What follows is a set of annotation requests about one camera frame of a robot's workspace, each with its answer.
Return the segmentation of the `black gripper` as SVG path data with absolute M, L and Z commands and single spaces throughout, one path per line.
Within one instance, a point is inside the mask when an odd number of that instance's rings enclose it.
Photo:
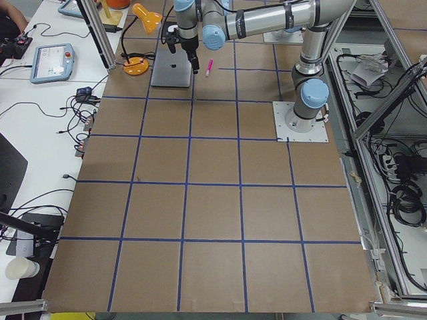
M 193 74 L 197 74 L 197 71 L 199 70 L 199 59 L 197 57 L 197 49 L 199 47 L 198 36 L 196 35 L 189 39 L 181 37 L 180 44 L 181 48 L 187 53 L 187 56 L 191 57 L 190 63 Z

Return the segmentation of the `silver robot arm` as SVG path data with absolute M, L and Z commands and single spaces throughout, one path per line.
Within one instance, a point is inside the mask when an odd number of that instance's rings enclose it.
M 292 131 L 308 133 L 330 94 L 319 78 L 327 52 L 326 37 L 333 22 L 353 6 L 353 1 L 282 1 L 233 11 L 225 1 L 174 1 L 177 25 L 166 33 L 165 42 L 171 53 L 175 53 L 176 45 L 181 45 L 192 71 L 197 73 L 196 51 L 200 43 L 215 51 L 228 40 L 305 27 L 300 57 L 292 70 L 297 99 L 285 121 Z

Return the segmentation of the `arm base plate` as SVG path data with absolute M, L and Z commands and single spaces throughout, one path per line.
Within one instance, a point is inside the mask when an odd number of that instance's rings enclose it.
M 303 36 L 300 30 L 287 32 L 284 30 L 271 31 L 263 34 L 264 43 L 284 44 L 284 45 L 301 45 Z
M 276 139 L 279 142 L 328 143 L 326 120 L 319 110 L 316 118 L 300 119 L 294 113 L 294 102 L 274 101 Z

